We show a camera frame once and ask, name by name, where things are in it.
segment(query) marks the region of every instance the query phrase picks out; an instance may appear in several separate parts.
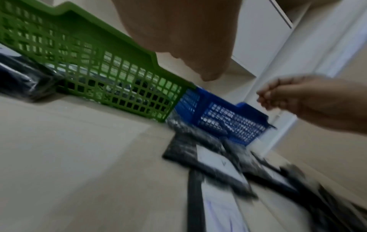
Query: white label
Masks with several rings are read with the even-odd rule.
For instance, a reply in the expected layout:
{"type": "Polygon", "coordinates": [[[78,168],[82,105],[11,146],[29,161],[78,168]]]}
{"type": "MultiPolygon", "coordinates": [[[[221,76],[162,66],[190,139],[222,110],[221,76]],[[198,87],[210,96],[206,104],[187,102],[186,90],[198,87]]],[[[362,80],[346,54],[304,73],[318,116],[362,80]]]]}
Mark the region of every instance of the white label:
{"type": "Polygon", "coordinates": [[[22,56],[21,54],[11,50],[10,48],[8,48],[5,45],[0,44],[0,53],[4,54],[4,55],[10,55],[13,57],[20,57],[22,56]]]}
{"type": "Polygon", "coordinates": [[[201,184],[206,232],[248,232],[243,216],[230,190],[201,184]]]}
{"type": "Polygon", "coordinates": [[[287,179],[284,177],[284,176],[282,176],[282,175],[280,175],[279,173],[277,173],[277,172],[275,172],[275,171],[273,171],[273,170],[271,170],[270,168],[268,168],[268,167],[265,167],[265,166],[263,166],[264,167],[264,169],[265,169],[265,171],[274,179],[274,180],[276,180],[276,181],[279,181],[280,183],[282,183],[282,184],[284,184],[284,185],[287,185],[288,187],[291,187],[291,188],[293,188],[293,189],[295,189],[288,181],[287,181],[287,179]]]}
{"type": "Polygon", "coordinates": [[[219,170],[242,183],[248,184],[244,175],[239,173],[233,164],[224,156],[221,156],[215,152],[212,152],[205,147],[196,145],[198,152],[198,161],[209,167],[219,170]]]}

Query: white table surface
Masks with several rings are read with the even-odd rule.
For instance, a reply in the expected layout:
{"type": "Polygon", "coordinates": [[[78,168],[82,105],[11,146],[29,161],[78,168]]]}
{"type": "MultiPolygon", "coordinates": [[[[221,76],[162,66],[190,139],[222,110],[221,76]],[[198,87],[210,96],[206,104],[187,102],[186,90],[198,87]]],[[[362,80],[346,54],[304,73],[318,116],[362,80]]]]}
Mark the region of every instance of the white table surface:
{"type": "MultiPolygon", "coordinates": [[[[59,94],[0,96],[0,112],[0,231],[186,231],[188,170],[161,158],[164,124],[59,94]]],[[[252,232],[310,231],[307,212],[253,188],[260,200],[238,198],[252,232]]]]}

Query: cabinet door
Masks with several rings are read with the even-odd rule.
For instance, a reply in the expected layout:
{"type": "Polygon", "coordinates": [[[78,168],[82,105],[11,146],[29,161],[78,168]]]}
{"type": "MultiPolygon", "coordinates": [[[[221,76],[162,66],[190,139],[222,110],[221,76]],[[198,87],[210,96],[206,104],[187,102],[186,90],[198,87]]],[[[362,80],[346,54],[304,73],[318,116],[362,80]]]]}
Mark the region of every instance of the cabinet door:
{"type": "Polygon", "coordinates": [[[290,34],[290,26],[271,0],[244,0],[232,58],[258,77],[290,34]]]}

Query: basket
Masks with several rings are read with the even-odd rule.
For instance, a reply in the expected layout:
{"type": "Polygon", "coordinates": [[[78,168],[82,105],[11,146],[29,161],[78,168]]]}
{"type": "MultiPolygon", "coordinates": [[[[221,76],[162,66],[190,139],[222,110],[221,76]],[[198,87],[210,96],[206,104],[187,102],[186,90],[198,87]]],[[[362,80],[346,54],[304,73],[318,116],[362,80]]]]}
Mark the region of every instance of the basket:
{"type": "Polygon", "coordinates": [[[71,2],[0,0],[0,43],[66,76],[62,92],[164,122],[190,82],[71,2]]]}
{"type": "Polygon", "coordinates": [[[175,110],[184,121],[245,146],[272,127],[268,116],[252,106],[233,105],[202,88],[188,89],[175,110]]]}

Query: green plastic basket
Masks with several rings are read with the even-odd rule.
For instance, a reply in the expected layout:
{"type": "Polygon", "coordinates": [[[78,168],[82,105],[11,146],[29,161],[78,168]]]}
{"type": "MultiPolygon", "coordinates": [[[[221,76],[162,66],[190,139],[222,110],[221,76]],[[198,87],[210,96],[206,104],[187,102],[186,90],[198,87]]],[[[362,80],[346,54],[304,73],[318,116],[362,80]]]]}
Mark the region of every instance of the green plastic basket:
{"type": "Polygon", "coordinates": [[[71,2],[0,0],[0,43],[65,74],[59,90],[164,122],[187,88],[154,52],[71,2]]]}

